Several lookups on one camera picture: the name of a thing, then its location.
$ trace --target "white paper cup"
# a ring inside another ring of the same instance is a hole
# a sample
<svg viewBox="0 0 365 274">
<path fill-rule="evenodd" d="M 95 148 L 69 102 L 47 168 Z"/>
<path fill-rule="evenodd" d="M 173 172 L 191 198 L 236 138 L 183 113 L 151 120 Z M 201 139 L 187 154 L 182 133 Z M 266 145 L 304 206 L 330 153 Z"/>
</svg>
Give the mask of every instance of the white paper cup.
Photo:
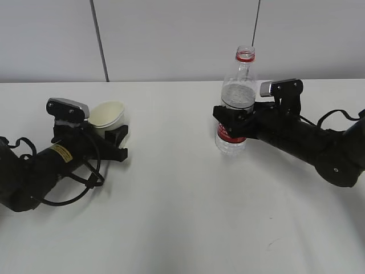
<svg viewBox="0 0 365 274">
<path fill-rule="evenodd" d="M 88 119 L 95 131 L 103 138 L 107 130 L 115 130 L 124 125 L 124 104 L 118 101 L 107 101 L 93 108 Z"/>
</svg>

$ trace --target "clear plastic bottle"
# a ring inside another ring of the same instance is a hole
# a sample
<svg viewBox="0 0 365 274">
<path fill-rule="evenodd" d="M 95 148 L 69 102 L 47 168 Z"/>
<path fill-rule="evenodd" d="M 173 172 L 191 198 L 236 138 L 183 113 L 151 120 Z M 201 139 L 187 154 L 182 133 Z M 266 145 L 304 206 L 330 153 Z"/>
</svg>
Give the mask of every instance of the clear plastic bottle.
<svg viewBox="0 0 365 274">
<path fill-rule="evenodd" d="M 240 46 L 236 52 L 234 64 L 231 66 L 222 86 L 221 104 L 236 110 L 253 111 L 256 98 L 256 78 L 253 71 L 255 49 Z M 224 127 L 218 123 L 216 145 L 229 155 L 239 154 L 246 146 L 246 138 L 231 138 Z"/>
</svg>

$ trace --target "cable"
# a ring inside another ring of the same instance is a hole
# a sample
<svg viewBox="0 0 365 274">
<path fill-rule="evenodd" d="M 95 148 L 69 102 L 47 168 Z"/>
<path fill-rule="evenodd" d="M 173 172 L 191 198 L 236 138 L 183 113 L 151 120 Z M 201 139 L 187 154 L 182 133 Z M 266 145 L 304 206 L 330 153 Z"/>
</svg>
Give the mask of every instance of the cable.
<svg viewBox="0 0 365 274">
<path fill-rule="evenodd" d="M 309 121 L 307 118 L 303 117 L 302 115 L 299 115 L 299 117 L 300 117 L 303 121 L 307 122 L 308 124 L 310 124 L 310 125 L 312 125 L 312 126 L 316 126 L 316 125 L 315 125 L 315 123 L 313 123 L 313 122 Z"/>
<path fill-rule="evenodd" d="M 361 118 L 353 118 L 353 117 L 349 116 L 349 114 L 345 110 L 331 110 L 330 112 L 324 114 L 320 118 L 320 120 L 318 120 L 317 127 L 321 128 L 323 121 L 326 120 L 330 115 L 332 115 L 335 112 L 341 112 L 350 121 L 358 121 L 361 119 Z"/>
<path fill-rule="evenodd" d="M 88 161 L 84 161 L 84 164 L 85 166 L 92 172 L 90 177 L 88 178 L 88 180 L 85 180 L 81 177 L 78 177 L 77 175 L 75 174 L 68 174 L 67 177 L 70 177 L 71 179 L 74 179 L 76 180 L 77 182 L 80 182 L 82 184 L 85 184 L 86 188 L 76 197 L 70 199 L 70 200 L 67 200 L 67 201 L 64 201 L 64 202 L 52 202 L 52 201 L 49 201 L 49 200 L 46 200 L 44 198 L 40 198 L 40 197 L 37 197 L 35 195 L 33 195 L 26 187 L 22 187 L 23 190 L 25 190 L 30 196 L 32 199 L 40 202 L 40 203 L 43 203 L 43 204 L 47 204 L 48 206 L 53 206 L 53 207 L 61 207 L 61 206 L 66 206 L 68 204 L 72 204 L 78 200 L 80 200 L 83 196 L 85 196 L 85 194 L 94 186 L 102 186 L 105 179 L 103 178 L 103 176 L 99 173 L 100 171 L 100 166 L 101 166 L 101 157 L 100 157 L 100 151 L 99 151 L 99 148 L 98 146 L 96 145 L 95 141 L 91 138 L 91 136 L 89 134 L 87 134 L 86 132 L 84 131 L 81 131 L 81 133 L 91 142 L 91 144 L 93 145 L 94 149 L 95 149 L 95 153 L 96 153 L 96 158 L 97 158 L 97 164 L 96 164 L 96 168 L 94 168 L 92 165 L 90 165 L 90 163 Z M 9 145 L 9 141 L 4 138 L 4 137 L 0 137 L 6 144 L 9 148 L 17 148 L 20 146 L 20 141 L 23 141 L 25 142 L 32 150 L 32 153 L 33 155 L 29 155 L 29 154 L 23 154 L 21 155 L 20 159 L 22 160 L 25 160 L 25 157 L 27 158 L 31 158 L 33 156 L 35 156 L 37 154 L 37 149 L 35 148 L 34 144 L 28 139 L 28 138 L 25 138 L 25 137 L 21 137 L 19 138 L 16 142 L 15 142 L 15 145 L 14 146 L 10 146 Z"/>
</svg>

